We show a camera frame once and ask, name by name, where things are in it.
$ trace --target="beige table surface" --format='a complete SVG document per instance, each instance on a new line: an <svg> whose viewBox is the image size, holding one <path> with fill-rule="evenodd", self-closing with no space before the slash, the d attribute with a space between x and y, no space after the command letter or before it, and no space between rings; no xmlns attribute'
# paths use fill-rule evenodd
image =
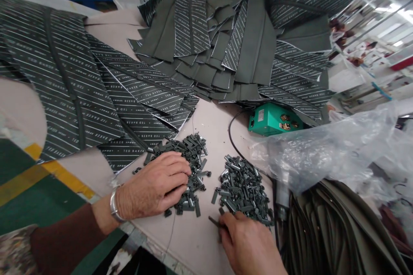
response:
<svg viewBox="0 0 413 275"><path fill-rule="evenodd" d="M142 27L138 26L140 19L137 10L105 13L87 20L87 23L94 24L87 30L104 43L136 59L126 39L140 39L137 31ZM219 217L219 204L211 204L211 199L214 188L220 186L218 177L224 170L224 156L237 156L229 140L228 125L238 111L234 104L216 104L201 99L192 119L177 137L182 140L189 134L199 132L206 139L209 155L205 169L213 174L211 178L204 178L206 191L197 192L201 217L196 218L194 212L176 216L173 210L173 215L168 218L159 215L133 221L150 241L155 256L164 260L165 253L168 253L194 274L232 274L222 245L218 243L218 230L208 216ZM30 85L0 78L0 112L6 116L9 126L22 131L32 142L44 145L46 118L42 104ZM238 149L249 158L249 145L257 136L248 132L247 123L246 116L241 115L234 121L231 132ZM132 171L142 166L144 159L145 155L133 162L116 177L116 181L124 183L132 177ZM59 163L97 195L104 196L111 192L114 175L97 148L60 159ZM272 208L271 182L264 178L263 185Z"/></svg>

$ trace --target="silver bracelet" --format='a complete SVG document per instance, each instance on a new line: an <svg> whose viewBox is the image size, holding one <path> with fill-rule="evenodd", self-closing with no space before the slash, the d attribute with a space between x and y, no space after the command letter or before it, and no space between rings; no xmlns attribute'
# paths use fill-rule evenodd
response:
<svg viewBox="0 0 413 275"><path fill-rule="evenodd" d="M117 185L116 187L114 187L114 189L112 191L112 195L111 195L111 214L112 214L113 218L116 219L117 222L124 223L127 220L124 220L121 216L119 216L119 210L116 207L116 201L115 201L116 190L119 187L120 187L120 185Z"/></svg>

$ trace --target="green electrical box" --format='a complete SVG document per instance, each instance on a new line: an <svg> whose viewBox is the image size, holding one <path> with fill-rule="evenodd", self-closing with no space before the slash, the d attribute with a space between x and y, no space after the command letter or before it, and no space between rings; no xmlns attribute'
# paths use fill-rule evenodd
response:
<svg viewBox="0 0 413 275"><path fill-rule="evenodd" d="M303 123L296 114L271 102L256 108L248 125L248 131L264 136L301 129Z"/></svg>

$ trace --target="yellow floor stripe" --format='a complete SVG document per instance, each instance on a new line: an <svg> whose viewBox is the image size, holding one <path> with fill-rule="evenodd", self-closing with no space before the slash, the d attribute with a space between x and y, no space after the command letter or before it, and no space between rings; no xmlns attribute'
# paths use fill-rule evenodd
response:
<svg viewBox="0 0 413 275"><path fill-rule="evenodd" d="M0 207L49 175L41 165L34 165L0 186Z"/></svg>
<svg viewBox="0 0 413 275"><path fill-rule="evenodd" d="M34 160L38 160L40 154L42 153L42 148L36 143L33 143L25 148L25 152L27 152ZM50 174L53 174L59 181L69 187L73 192L82 193L88 199L91 199L95 195L95 193L88 186L83 184L68 170L61 166L57 160L43 163L41 164L41 166Z"/></svg>

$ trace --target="human hand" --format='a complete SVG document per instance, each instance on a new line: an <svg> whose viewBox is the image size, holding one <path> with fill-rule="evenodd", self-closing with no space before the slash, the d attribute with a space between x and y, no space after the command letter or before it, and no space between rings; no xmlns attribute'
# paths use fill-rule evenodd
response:
<svg viewBox="0 0 413 275"><path fill-rule="evenodd" d="M131 220L161 214L178 203L189 175L189 162L181 153L163 153L117 189L115 202L119 216ZM119 226L111 215L110 199L109 194L92 205L96 222L106 235Z"/></svg>
<svg viewBox="0 0 413 275"><path fill-rule="evenodd" d="M219 223L222 245L237 275L288 275L271 231L258 221L237 212L223 214Z"/></svg>

